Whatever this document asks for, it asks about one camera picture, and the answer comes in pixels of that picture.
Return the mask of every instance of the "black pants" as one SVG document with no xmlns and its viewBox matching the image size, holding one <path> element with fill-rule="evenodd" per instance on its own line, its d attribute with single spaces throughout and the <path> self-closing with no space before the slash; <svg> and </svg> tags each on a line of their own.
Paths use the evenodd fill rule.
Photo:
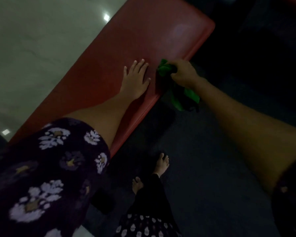
<svg viewBox="0 0 296 237">
<path fill-rule="evenodd" d="M 127 213 L 153 216 L 164 222 L 172 223 L 174 228 L 178 230 L 163 185 L 157 174 L 152 174 L 144 187 L 137 192 L 135 202 Z"/>
</svg>

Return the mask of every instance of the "hand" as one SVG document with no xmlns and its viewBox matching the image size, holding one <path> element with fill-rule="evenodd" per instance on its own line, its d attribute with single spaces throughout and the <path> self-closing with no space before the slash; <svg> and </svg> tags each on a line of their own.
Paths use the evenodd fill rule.
<svg viewBox="0 0 296 237">
<path fill-rule="evenodd" d="M 148 63 L 145 63 L 142 59 L 141 62 L 137 64 L 134 61 L 127 74 L 127 67 L 124 67 L 124 78 L 122 82 L 122 87 L 120 88 L 120 93 L 124 94 L 131 101 L 138 99 L 148 88 L 151 79 L 147 79 L 145 83 L 142 83 L 143 76 L 145 75 Z"/>
<path fill-rule="evenodd" d="M 199 78 L 196 73 L 196 70 L 191 65 L 190 62 L 185 60 L 173 60 L 168 62 L 168 64 L 174 65 L 177 67 L 177 73 L 172 73 L 172 79 L 180 86 L 192 89 L 195 83 L 195 80 Z"/>
</svg>

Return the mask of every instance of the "green cloth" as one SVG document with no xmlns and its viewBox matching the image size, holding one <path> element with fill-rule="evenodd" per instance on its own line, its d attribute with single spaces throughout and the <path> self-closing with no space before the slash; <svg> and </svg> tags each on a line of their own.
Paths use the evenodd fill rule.
<svg viewBox="0 0 296 237">
<path fill-rule="evenodd" d="M 174 65 L 166 64 L 168 61 L 166 59 L 162 59 L 161 63 L 158 66 L 158 73 L 160 76 L 164 77 L 167 75 L 170 75 L 172 73 L 177 72 L 177 68 Z M 171 102 L 174 105 L 175 108 L 177 108 L 179 111 L 184 111 L 184 108 L 182 107 L 182 104 L 180 103 L 179 99 L 174 95 L 174 88 L 176 87 L 176 83 L 173 82 L 171 86 Z M 195 94 L 194 91 L 184 88 L 184 95 L 186 95 L 188 98 L 195 101 L 197 104 L 199 103 L 199 96 Z"/>
</svg>

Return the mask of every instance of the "patterned garment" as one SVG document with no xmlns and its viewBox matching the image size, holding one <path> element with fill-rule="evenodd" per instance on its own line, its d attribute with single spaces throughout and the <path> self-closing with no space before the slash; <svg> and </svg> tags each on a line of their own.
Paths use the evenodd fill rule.
<svg viewBox="0 0 296 237">
<path fill-rule="evenodd" d="M 182 237 L 171 223 L 165 223 L 161 219 L 156 219 L 152 216 L 128 214 L 121 218 L 119 224 L 120 226 L 116 230 L 115 237 Z"/>
<path fill-rule="evenodd" d="M 296 237 L 296 162 L 283 173 L 274 189 L 272 211 L 280 234 Z"/>
<path fill-rule="evenodd" d="M 102 137 L 71 118 L 0 151 L 0 237 L 72 236 L 109 160 Z"/>
</svg>

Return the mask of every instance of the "bare foot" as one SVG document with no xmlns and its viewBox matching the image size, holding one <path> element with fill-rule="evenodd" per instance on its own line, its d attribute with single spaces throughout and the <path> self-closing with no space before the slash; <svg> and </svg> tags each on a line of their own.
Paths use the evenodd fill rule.
<svg viewBox="0 0 296 237">
<path fill-rule="evenodd" d="M 135 195 L 137 195 L 137 192 L 143 187 L 143 183 L 141 182 L 139 177 L 136 177 L 136 179 L 132 179 L 132 191 L 134 191 Z"/>
<path fill-rule="evenodd" d="M 169 163 L 169 157 L 166 156 L 164 159 L 164 153 L 160 154 L 160 157 L 157 161 L 157 164 L 155 165 L 155 171 L 153 173 L 158 174 L 159 177 L 161 177 L 163 175 L 163 173 L 167 170 L 167 168 L 169 167 L 170 163 Z"/>
</svg>

